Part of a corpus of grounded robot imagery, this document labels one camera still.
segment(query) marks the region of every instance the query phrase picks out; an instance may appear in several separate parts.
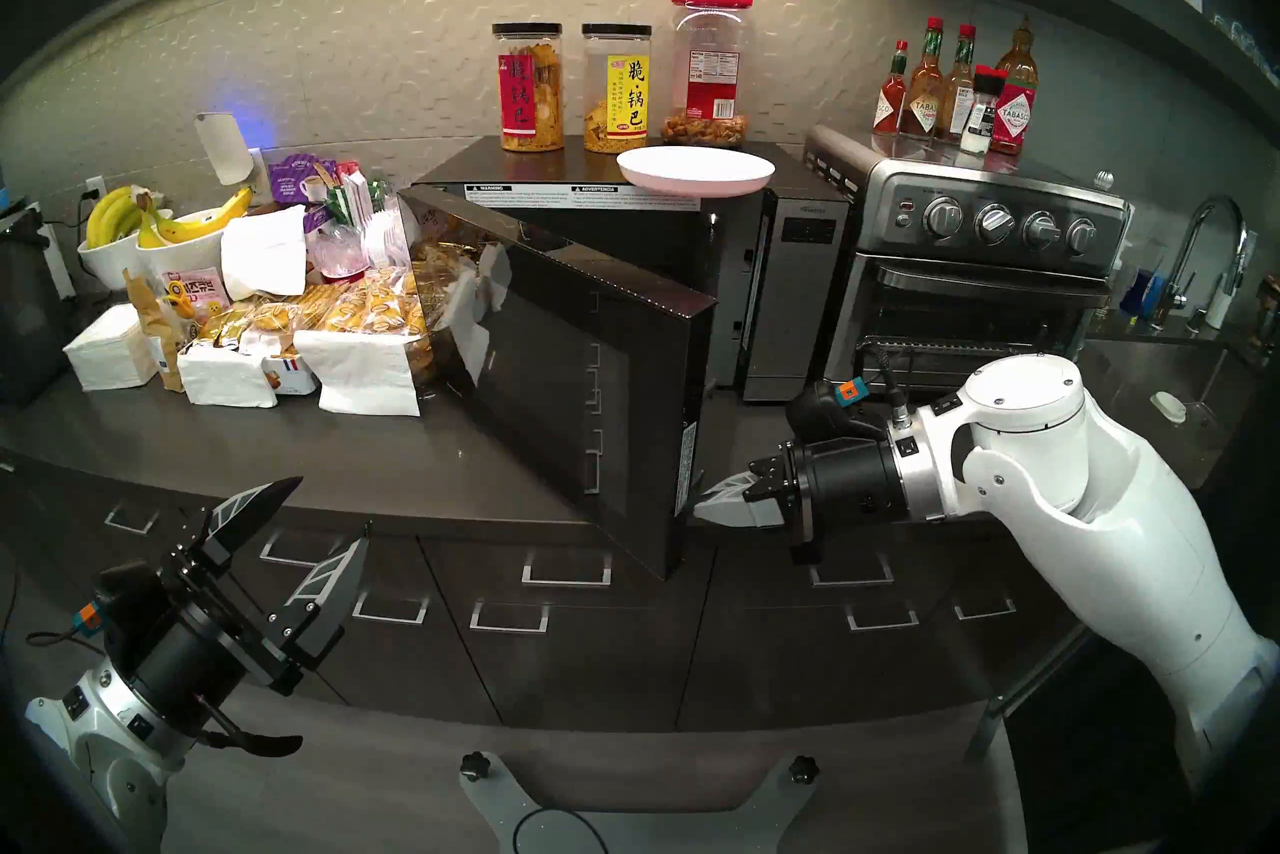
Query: banana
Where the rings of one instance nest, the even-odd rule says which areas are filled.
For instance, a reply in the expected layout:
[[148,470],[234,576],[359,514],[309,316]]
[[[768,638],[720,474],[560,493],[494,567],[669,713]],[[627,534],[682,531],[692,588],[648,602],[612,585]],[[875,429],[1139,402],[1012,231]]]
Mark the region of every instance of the banana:
[[138,247],[165,247],[169,242],[160,237],[156,230],[156,220],[159,219],[154,211],[138,211],[138,219],[142,222],[142,229],[138,232]]
[[187,241],[195,241],[197,237],[205,237],[205,234],[211,234],[215,230],[221,230],[227,224],[238,216],[243,216],[248,213],[250,200],[253,198],[253,189],[244,186],[238,192],[236,192],[211,218],[204,222],[189,220],[187,223],[178,223],[177,220],[160,220],[156,224],[156,229],[160,232],[160,237],[172,245],[182,245]]
[[110,243],[102,239],[102,218],[106,216],[106,211],[111,209],[116,202],[123,200],[133,191],[132,186],[120,186],[118,189],[111,189],[106,196],[97,201],[93,210],[88,215],[88,225],[84,228],[84,246],[86,247],[102,247],[102,245]]
[[124,228],[128,227],[137,213],[138,207],[133,202],[132,196],[122,196],[108,206],[106,214],[97,223],[97,233],[102,245],[110,245],[113,241],[123,237],[125,233]]

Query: drawer handle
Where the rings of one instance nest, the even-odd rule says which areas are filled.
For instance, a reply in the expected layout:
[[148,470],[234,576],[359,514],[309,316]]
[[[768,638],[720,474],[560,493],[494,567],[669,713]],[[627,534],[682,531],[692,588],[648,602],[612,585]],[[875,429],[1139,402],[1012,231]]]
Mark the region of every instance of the drawer handle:
[[259,554],[259,558],[261,558],[262,561],[269,561],[273,565],[293,565],[300,568],[314,568],[316,565],[320,563],[319,561],[297,561],[294,558],[274,557],[271,554],[271,548],[275,547],[275,542],[280,539],[280,533],[282,531],[276,530],[274,534],[271,534],[271,539],[268,540],[266,544],[262,547],[262,553]]
[[952,603],[951,608],[956,611],[956,620],[961,620],[961,621],[964,621],[964,620],[986,620],[988,616],[1009,616],[1010,613],[1016,613],[1018,612],[1018,607],[1014,606],[1014,600],[1010,599],[1009,597],[1005,597],[1005,608],[1004,609],[996,609],[993,613],[969,613],[969,616],[965,616],[964,615],[964,609],[961,609],[956,603]]
[[352,616],[360,620],[374,620],[379,624],[404,624],[406,626],[422,626],[422,621],[426,620],[426,604],[431,602],[431,597],[424,595],[417,600],[417,616],[413,620],[402,620],[398,616],[374,616],[372,613],[366,613],[364,609],[365,599],[367,598],[369,590],[365,589],[360,593],[360,598],[356,599],[356,608],[351,611]]
[[552,612],[552,608],[549,606],[544,606],[543,618],[539,620],[538,626],[484,626],[480,622],[480,611],[483,608],[484,608],[484,599],[476,599],[476,608],[471,611],[471,629],[481,630],[488,634],[545,634],[547,620]]
[[884,572],[883,579],[854,579],[851,581],[823,581],[818,577],[818,566],[809,566],[809,585],[814,589],[849,589],[856,585],[892,585],[893,572],[890,571],[888,558],[883,554],[876,556],[879,560],[881,570]]
[[521,585],[550,585],[557,589],[608,589],[613,584],[613,554],[604,556],[604,572],[599,581],[571,581],[567,579],[535,579],[534,552],[525,558],[525,571],[520,576]]
[[849,632],[863,634],[868,630],[901,630],[908,626],[919,626],[920,621],[915,616],[915,609],[906,611],[908,617],[910,617],[905,624],[879,624],[877,626],[858,626],[858,621],[854,620],[854,608],[851,606],[845,607],[845,618],[849,621]]
[[138,528],[136,528],[136,526],[129,526],[128,524],[118,524],[118,522],[115,522],[116,513],[119,513],[123,510],[124,510],[124,503],[116,503],[115,506],[111,507],[111,511],[106,516],[102,517],[102,522],[106,524],[108,526],[114,526],[116,530],[123,530],[127,534],[134,534],[136,536],[146,536],[147,534],[151,533],[151,528],[156,525],[156,520],[160,519],[160,511],[156,510],[147,519],[146,526],[143,526],[141,530],[138,530]]

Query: hot sauce bottle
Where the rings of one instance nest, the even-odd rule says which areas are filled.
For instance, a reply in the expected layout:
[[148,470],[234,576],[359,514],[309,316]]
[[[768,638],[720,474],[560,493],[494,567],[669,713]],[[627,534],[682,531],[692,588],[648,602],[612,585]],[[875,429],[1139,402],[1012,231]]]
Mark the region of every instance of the hot sauce bottle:
[[906,41],[899,41],[893,51],[893,60],[888,67],[888,78],[881,86],[879,96],[876,97],[876,119],[872,122],[872,131],[877,134],[896,134],[897,118],[902,114],[902,97],[906,96],[906,82],[902,76],[906,73]]
[[1014,31],[1014,46],[996,65],[997,72],[1007,72],[1009,76],[996,101],[992,151],[1016,155],[1023,150],[1023,140],[1032,122],[1032,104],[1039,87],[1039,69],[1032,58],[1032,40],[1030,18],[1023,17],[1021,26]]
[[938,106],[942,104],[942,72],[938,69],[941,49],[942,18],[931,17],[929,29],[924,32],[924,51],[920,64],[911,73],[911,85],[906,87],[902,120],[897,128],[908,137],[929,137],[938,120]]
[[974,36],[972,23],[960,24],[956,60],[951,67],[951,74],[942,83],[942,106],[938,109],[938,123],[933,134],[950,143],[960,140],[960,133],[969,122],[969,110],[973,109]]

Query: plastic jar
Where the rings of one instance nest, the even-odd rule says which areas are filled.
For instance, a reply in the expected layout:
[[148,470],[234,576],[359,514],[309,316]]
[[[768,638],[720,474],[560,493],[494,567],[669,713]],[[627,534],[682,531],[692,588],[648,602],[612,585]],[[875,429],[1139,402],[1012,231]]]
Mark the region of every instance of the plastic jar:
[[586,45],[582,147],[588,151],[617,155],[645,146],[652,36],[648,24],[582,24]]
[[495,23],[498,106],[507,151],[564,147],[563,58],[558,23]]
[[663,140],[677,145],[737,147],[746,117],[737,110],[742,51],[755,0],[671,0],[676,51],[671,115]]

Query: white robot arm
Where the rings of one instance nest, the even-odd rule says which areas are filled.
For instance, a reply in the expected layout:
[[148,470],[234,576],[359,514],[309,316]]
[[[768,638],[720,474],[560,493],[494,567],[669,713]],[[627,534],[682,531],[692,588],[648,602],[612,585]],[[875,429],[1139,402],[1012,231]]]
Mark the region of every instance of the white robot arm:
[[726,521],[737,495],[760,520],[751,503],[772,499],[804,543],[855,506],[882,520],[989,512],[1082,622],[1147,666],[1172,704],[1184,773],[1202,781],[1276,679],[1280,649],[1249,627],[1199,507],[1151,444],[1050,355],[995,361],[897,419],[882,438],[786,444],[700,515]]

